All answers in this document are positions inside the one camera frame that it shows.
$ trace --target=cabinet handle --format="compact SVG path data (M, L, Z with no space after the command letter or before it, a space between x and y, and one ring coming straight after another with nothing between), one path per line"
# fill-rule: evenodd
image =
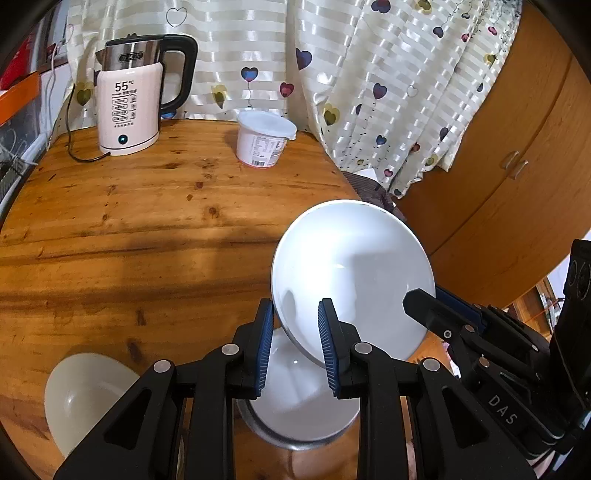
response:
M521 160L519 162L519 164L517 164L515 166L515 168L511 172L511 175L509 175L509 178L511 180L516 180L517 179L517 175L519 175L521 173L521 170L523 170L528 163L529 162L527 160Z
M519 157L519 152L517 150L515 150L514 152L511 152L501 162L501 168L503 170L509 170L509 166L511 165L511 162L513 162L513 160L515 160L517 157Z

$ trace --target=orange box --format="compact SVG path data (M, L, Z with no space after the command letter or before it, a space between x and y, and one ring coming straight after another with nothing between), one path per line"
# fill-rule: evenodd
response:
M39 73L33 72L9 91L0 95L0 125L10 120L22 107L36 98L40 91Z

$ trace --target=kettle handle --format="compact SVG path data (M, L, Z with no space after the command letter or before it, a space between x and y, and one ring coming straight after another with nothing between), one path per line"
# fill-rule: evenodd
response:
M193 37L187 35L164 35L160 45L161 59L164 58L164 53L167 51L180 51L185 55L181 91L175 99L160 106L160 115L164 115L180 108L187 101L187 98L189 98L189 94L191 94L193 73L195 72L195 62L197 60L197 42Z

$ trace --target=cabinet door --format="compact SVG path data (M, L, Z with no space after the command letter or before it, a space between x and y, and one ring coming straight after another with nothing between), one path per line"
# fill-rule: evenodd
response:
M591 227L591 84L576 60L523 159L431 256L436 282L468 301L509 304Z
M428 172L396 202L425 251L448 240L503 182L501 167L533 141L563 85L571 53L554 27L524 3L509 56L470 123L451 170Z

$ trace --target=ceramic bowl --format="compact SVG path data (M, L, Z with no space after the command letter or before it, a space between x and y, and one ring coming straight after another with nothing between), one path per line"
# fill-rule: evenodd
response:
M117 360L77 353L56 365L45 387L45 417L66 457L139 376Z
M282 329L273 332L260 398L236 403L251 430L289 450L307 450L335 440L359 413L359 400L334 398L326 370L306 358Z
M435 296L423 247L394 215L357 200L334 200L304 212L281 238L273 259L277 315L290 339L317 365L324 365L317 322L324 297L364 342L393 358L410 357L426 334L402 306L415 288Z

